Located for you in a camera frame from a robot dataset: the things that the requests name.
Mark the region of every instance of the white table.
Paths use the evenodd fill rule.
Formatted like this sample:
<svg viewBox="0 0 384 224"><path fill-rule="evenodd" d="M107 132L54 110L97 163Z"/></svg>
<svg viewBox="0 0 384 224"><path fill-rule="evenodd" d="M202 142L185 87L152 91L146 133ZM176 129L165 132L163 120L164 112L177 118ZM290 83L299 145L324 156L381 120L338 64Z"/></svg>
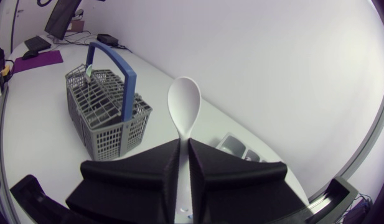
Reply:
<svg viewBox="0 0 384 224"><path fill-rule="evenodd" d="M66 198L82 181L80 164L90 156L68 114L64 75L85 63L88 47L63 45L57 50L60 50L64 63L19 72L9 81L3 153L9 188L27 174L32 174L49 197L66 206ZM24 44L19 45L11 59L21 57L26 51ZM124 158L176 139L178 135L166 101L172 78L135 54L126 50L116 51L137 74L136 92L153 108L142 143ZM94 69L110 68L121 75L116 65L100 50L95 51L94 58ZM215 147L227 132L258 150L268 162L281 161L263 141L203 100L192 138ZM286 182L308 205L308 199L290 169ZM21 223L31 223L13 197L12 201Z"/></svg>

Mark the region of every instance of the blue handle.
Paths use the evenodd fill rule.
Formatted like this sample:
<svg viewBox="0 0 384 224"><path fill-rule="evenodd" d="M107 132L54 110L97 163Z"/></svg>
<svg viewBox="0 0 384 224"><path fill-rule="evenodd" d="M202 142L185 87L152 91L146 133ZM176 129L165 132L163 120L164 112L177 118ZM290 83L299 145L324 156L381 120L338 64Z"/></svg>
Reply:
<svg viewBox="0 0 384 224"><path fill-rule="evenodd" d="M134 104L136 73L128 65L128 63L117 52L109 48L107 45L99 42L91 42L87 55L87 68L92 64L93 54L95 47L106 53L117 65L117 67L124 74L124 95L123 95L123 109L121 110L121 117L123 121L129 121L132 118L132 109Z"/></svg>

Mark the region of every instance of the keyboard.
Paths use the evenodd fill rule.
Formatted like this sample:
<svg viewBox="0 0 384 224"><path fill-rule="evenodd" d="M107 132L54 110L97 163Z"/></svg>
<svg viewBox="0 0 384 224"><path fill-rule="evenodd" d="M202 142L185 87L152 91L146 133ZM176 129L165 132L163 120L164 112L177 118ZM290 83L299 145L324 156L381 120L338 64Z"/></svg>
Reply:
<svg viewBox="0 0 384 224"><path fill-rule="evenodd" d="M24 43L29 50L35 50L37 52L50 48L50 43L39 36L28 39Z"/></svg>

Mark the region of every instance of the purple mat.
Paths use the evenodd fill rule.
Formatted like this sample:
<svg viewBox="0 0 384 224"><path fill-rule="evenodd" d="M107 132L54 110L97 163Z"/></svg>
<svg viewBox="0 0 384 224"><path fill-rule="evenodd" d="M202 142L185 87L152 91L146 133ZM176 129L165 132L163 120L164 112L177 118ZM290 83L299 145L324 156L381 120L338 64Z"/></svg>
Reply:
<svg viewBox="0 0 384 224"><path fill-rule="evenodd" d="M44 52L36 56L35 58L30 58L23 60L21 57L15 60L13 74L21 71L25 71L32 68L38 68L46 65L53 65L56 63L62 63L63 58L60 54L60 51L53 50L51 52Z"/></svg>

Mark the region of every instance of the dishwasher basket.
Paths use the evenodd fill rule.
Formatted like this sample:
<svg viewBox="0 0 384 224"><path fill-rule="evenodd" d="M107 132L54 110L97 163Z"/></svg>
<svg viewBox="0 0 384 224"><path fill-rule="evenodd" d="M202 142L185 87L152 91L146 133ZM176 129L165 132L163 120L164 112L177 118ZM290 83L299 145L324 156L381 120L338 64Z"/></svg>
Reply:
<svg viewBox="0 0 384 224"><path fill-rule="evenodd" d="M87 75L95 47L114 61L125 82L110 70L92 70ZM90 43L87 64L65 78L68 112L93 160L114 159L141 143L152 108L135 93L136 74L114 50Z"/></svg>

